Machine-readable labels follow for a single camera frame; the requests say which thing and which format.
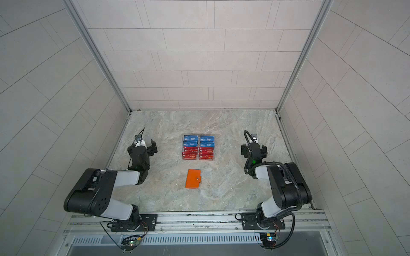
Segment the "orange card holder wallet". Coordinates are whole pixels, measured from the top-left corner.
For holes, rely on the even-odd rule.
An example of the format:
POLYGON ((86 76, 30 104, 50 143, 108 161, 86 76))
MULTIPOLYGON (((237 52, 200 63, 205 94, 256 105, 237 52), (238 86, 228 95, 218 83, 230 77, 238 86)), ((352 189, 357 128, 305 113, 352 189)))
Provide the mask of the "orange card holder wallet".
POLYGON ((185 188, 198 189, 201 183, 201 171, 197 169, 189 169, 186 177, 185 188))

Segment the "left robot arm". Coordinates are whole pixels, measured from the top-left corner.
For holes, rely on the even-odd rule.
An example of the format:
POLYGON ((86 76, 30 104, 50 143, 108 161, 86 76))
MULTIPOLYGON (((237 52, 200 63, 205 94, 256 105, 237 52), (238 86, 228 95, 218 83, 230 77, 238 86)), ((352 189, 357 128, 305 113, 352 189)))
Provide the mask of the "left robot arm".
POLYGON ((67 195, 64 210, 110 218, 128 225, 129 229, 136 229, 142 222, 138 206, 114 199, 113 190, 116 187, 141 185, 151 167, 149 158, 158 149, 154 140, 147 146, 142 136, 138 135, 127 151, 131 167, 126 170, 86 169, 67 195))

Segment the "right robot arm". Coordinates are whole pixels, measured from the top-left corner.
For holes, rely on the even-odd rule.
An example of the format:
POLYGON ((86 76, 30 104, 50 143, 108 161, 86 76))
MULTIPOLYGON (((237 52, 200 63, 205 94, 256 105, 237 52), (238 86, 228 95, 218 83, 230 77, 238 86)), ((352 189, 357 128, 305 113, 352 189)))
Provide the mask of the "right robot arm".
POLYGON ((311 203, 312 195, 298 166, 294 162, 265 162, 267 147, 256 142, 241 146, 241 155, 246 159, 245 174, 257 180, 267 180, 271 197, 256 208, 256 223, 269 228, 280 219, 311 203))

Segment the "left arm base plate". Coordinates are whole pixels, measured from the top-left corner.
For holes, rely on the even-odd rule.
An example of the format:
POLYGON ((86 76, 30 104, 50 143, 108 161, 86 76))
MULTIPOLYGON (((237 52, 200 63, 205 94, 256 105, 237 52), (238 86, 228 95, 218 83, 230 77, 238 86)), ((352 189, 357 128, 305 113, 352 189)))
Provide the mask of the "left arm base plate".
POLYGON ((157 218, 157 214, 140 214, 137 220, 134 220, 133 217, 127 221, 114 219, 107 224, 107 228, 112 232, 155 231, 157 218))

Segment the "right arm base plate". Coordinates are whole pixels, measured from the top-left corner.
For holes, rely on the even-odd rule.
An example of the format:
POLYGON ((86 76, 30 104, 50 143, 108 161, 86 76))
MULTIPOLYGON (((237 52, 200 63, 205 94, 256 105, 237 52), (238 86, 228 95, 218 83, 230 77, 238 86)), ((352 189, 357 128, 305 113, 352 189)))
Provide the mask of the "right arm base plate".
POLYGON ((272 217, 266 218, 255 212, 241 213, 240 219, 243 230, 284 230, 286 228, 283 219, 272 217))

